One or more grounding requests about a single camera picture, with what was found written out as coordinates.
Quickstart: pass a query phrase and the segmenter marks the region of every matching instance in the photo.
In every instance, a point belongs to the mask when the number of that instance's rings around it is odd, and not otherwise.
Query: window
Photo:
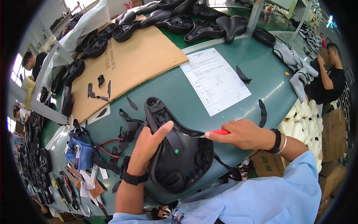
[[[30,71],[25,70],[21,65],[21,61],[22,61],[22,57],[20,54],[18,54],[14,62],[13,72],[11,73],[11,79],[20,87],[21,87],[20,74],[23,75],[23,78],[25,76],[31,76],[32,74],[32,69]]]
[[[8,130],[14,132],[15,130],[16,121],[8,117]]]

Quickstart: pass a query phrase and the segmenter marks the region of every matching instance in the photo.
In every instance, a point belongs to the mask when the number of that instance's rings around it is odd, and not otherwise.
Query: paper document
[[[210,116],[251,95],[234,69],[214,48],[187,55],[180,65]]]

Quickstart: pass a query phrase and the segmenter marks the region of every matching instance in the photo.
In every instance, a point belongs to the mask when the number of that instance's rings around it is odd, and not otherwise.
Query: black hair
[[[327,50],[328,50],[329,48],[332,48],[332,49],[334,49],[335,51],[337,51],[337,52],[338,52],[339,59],[341,59],[341,58],[340,58],[340,51],[339,51],[339,49],[338,49],[337,44],[335,44],[335,43],[328,43],[328,44],[327,44]]]
[[[29,60],[30,60],[32,57],[34,57],[34,56],[32,55],[32,53],[31,53],[30,51],[26,52],[26,53],[24,54],[23,60],[22,60],[22,62],[21,62],[21,65],[22,65],[23,67],[25,67],[25,66],[29,63]]]
[[[18,107],[16,107],[16,106],[14,107],[14,114],[13,114],[13,115],[14,115],[14,118],[16,118],[16,112],[18,112],[19,110],[20,110],[20,109],[19,109]]]

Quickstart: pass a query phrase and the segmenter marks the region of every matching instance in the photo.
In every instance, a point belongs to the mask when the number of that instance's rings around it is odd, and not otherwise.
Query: man in black shirt
[[[26,52],[23,57],[21,65],[28,71],[32,69],[32,76],[35,81],[39,75],[42,63],[44,62],[46,56],[46,52],[41,52],[36,57],[34,57],[31,52]]]
[[[336,44],[327,44],[329,60],[332,64],[331,69],[326,72],[325,62],[318,55],[319,64],[318,77],[315,77],[311,84],[306,85],[305,91],[307,96],[315,100],[317,104],[330,103],[337,100],[343,93],[345,86],[345,75],[340,60],[340,52]]]

